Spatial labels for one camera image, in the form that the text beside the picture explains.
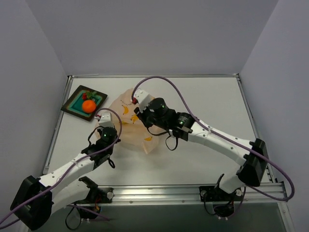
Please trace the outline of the banana print plastic bag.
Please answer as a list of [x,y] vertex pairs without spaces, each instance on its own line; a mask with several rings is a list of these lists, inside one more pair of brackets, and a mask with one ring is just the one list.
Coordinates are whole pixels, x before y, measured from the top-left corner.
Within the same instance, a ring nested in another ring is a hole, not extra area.
[[132,91],[133,89],[128,89],[120,94],[109,108],[114,110],[121,118],[123,127],[120,139],[122,144],[135,146],[149,154],[158,147],[160,139],[156,135],[163,130],[154,126],[150,131],[147,131],[134,113],[134,109],[138,107],[138,104],[134,105],[131,102]]

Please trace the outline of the orange fake fruit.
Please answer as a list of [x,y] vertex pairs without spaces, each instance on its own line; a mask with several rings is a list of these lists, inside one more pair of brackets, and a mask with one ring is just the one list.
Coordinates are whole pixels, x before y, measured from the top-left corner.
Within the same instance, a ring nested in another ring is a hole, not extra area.
[[86,100],[82,103],[82,111],[90,114],[93,113],[96,110],[96,103],[92,100]]

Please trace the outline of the fake strawberry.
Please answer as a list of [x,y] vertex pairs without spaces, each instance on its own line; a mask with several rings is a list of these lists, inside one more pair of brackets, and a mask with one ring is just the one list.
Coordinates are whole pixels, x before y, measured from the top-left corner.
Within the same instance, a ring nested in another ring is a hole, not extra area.
[[97,92],[96,91],[86,91],[82,94],[82,99],[84,101],[86,100],[92,100],[94,101],[96,98]]

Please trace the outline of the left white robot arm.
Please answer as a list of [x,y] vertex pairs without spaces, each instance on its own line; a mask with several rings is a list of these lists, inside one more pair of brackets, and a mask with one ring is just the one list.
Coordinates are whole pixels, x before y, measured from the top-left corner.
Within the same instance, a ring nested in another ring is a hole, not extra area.
[[23,180],[10,210],[29,229],[36,230],[49,219],[56,207],[56,196],[74,181],[106,161],[114,167],[110,156],[121,132],[114,127],[101,129],[101,137],[96,143],[90,144],[67,164],[41,177],[29,176]]

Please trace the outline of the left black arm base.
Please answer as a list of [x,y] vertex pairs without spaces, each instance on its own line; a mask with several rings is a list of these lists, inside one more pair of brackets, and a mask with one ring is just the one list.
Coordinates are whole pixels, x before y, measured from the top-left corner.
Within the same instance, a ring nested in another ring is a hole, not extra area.
[[98,185],[90,178],[84,176],[78,179],[78,184],[85,187],[82,196],[73,202],[81,219],[95,220],[101,218],[102,220],[109,219],[104,216],[99,216],[101,212],[101,203],[112,203],[113,188],[99,188]]

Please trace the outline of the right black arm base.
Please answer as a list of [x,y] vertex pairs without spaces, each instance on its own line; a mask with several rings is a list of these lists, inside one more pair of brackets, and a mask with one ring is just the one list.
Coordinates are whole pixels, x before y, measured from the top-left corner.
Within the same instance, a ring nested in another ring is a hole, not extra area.
[[200,200],[207,214],[225,220],[237,212],[243,203],[245,193],[246,189],[242,191],[241,188],[232,193],[226,193],[216,186],[199,187]]

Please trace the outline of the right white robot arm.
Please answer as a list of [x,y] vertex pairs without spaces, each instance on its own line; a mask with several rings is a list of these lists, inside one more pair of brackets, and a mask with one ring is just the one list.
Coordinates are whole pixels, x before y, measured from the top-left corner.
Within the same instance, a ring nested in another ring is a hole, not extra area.
[[195,121],[189,113],[168,108],[163,98],[139,95],[132,103],[138,105],[134,112],[147,129],[157,126],[169,137],[204,145],[239,165],[233,173],[219,177],[214,188],[217,198],[224,200],[244,186],[260,186],[267,166],[267,149],[263,140],[243,140],[216,131],[201,120]]

